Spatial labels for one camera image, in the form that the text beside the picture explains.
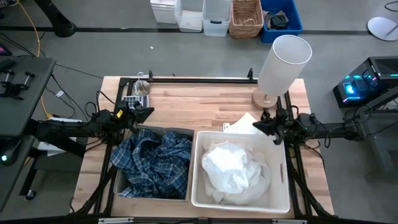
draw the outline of black metal frame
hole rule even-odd
[[[256,84],[257,83],[257,78],[253,78],[253,76],[252,76],[252,70],[250,70],[247,78],[153,77],[153,74],[150,71],[149,77],[147,77],[147,78],[140,77],[140,79],[146,80],[151,83],[234,83],[234,84]],[[132,94],[132,86],[136,80],[138,80],[138,78],[134,78],[134,77],[120,79],[119,86],[118,86],[118,93],[116,96],[116,104],[120,102],[120,100],[122,98],[122,94],[123,94],[123,89],[125,88],[126,85],[128,85],[127,94],[128,95]],[[284,98],[285,98],[286,107],[287,107],[289,117],[293,118],[293,112],[292,112],[292,108],[291,108],[289,92],[287,92],[284,95]],[[278,98],[277,107],[278,108],[282,107],[282,101],[280,98]],[[8,224],[10,224],[10,223],[98,223],[99,218],[112,218],[111,210],[112,210],[112,206],[113,206],[113,196],[114,196],[113,189],[114,189],[114,182],[116,179],[116,172],[115,172],[115,169],[113,166],[108,170],[108,166],[109,166],[109,158],[111,155],[111,150],[112,150],[112,147],[114,144],[113,141],[114,141],[114,139],[111,139],[110,141],[108,141],[108,144],[106,147],[99,186],[97,187],[97,189],[94,191],[93,195],[84,204],[84,206],[81,209],[79,209],[75,213],[71,213],[69,215],[60,216],[60,217],[30,218],[30,219],[24,219],[24,220],[8,220],[6,222]],[[325,213],[318,214],[319,216],[313,216],[312,212],[311,212],[312,207],[310,205],[310,201],[312,201],[312,203],[314,204],[315,198],[309,192],[308,189],[304,189],[304,191],[307,191],[307,195],[309,195],[309,197],[307,198],[306,195],[303,194],[304,202],[305,202],[305,215],[304,215],[299,207],[295,178],[297,178],[297,176],[299,177],[297,183],[301,186],[306,186],[306,182],[305,182],[303,163],[302,163],[299,145],[297,145],[297,144],[293,144],[293,145],[294,145],[294,151],[295,151],[295,158],[297,160],[298,171],[296,171],[295,169],[292,169],[293,163],[292,163],[292,158],[290,156],[290,146],[288,145],[288,143],[285,142],[285,156],[287,159],[287,171],[288,171],[288,179],[289,179],[290,196],[292,199],[292,206],[293,206],[294,215],[295,215],[294,220],[297,220],[297,221],[304,220],[304,221],[307,221],[307,223],[363,223],[363,224],[374,223],[374,222],[348,220],[348,219],[342,219],[342,218],[338,218],[338,217],[332,217],[332,216],[325,215]],[[105,186],[109,182],[109,180],[111,180],[111,184],[109,186],[109,193],[108,193],[106,207],[103,212],[100,212],[101,199],[103,196],[103,189],[105,188]],[[95,205],[94,213],[88,214],[88,212],[90,211],[90,208],[93,206],[93,204]],[[192,222],[192,223],[197,223],[197,224],[277,223],[278,222],[277,218],[276,219],[270,219],[270,218],[265,218],[265,219],[248,218],[247,219],[247,218],[199,218],[198,217],[198,218],[194,218],[194,219],[189,219],[189,218],[162,218],[162,217],[160,217],[160,218],[134,217],[133,219],[134,219],[134,222],[149,222],[149,223]]]

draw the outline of blue plaid shirt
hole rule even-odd
[[[185,198],[191,150],[192,142],[173,132],[160,137],[143,129],[124,140],[111,155],[131,183],[120,196]]]

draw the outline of gray floor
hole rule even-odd
[[[143,0],[77,0],[54,1],[65,14],[82,27],[170,27],[155,23],[148,1]],[[49,26],[46,18],[31,1],[27,9],[36,13],[37,26]],[[296,0],[305,30],[366,30],[373,16],[386,16],[398,21],[398,13],[385,10],[387,1],[377,0]],[[17,7],[4,12],[0,25],[28,26]],[[36,51],[33,32],[5,32],[31,51]],[[302,35],[313,49],[313,57],[300,77],[305,79],[310,106],[324,123],[341,121],[331,89],[368,56],[397,55],[398,42],[383,42],[371,35]],[[10,47],[16,54],[22,52]],[[76,33],[59,39],[47,33],[42,39],[47,57],[59,64],[105,75],[135,75],[152,70],[154,75],[245,77],[249,68],[258,74],[270,45],[259,39],[235,40],[206,37],[203,34],[159,33]],[[80,104],[95,99],[101,80],[56,67],[61,86]],[[59,89],[50,82],[53,91]],[[51,113],[68,115],[72,111],[51,93],[45,91],[45,103]],[[35,118],[44,119],[40,106]],[[335,213],[343,218],[398,222],[396,202],[398,184],[366,181],[364,176],[377,171],[373,153],[366,142],[332,140],[329,149],[322,148],[326,176]],[[38,196],[25,202],[13,193],[11,202],[0,219],[62,215],[75,190],[76,173],[45,174],[38,179]]]

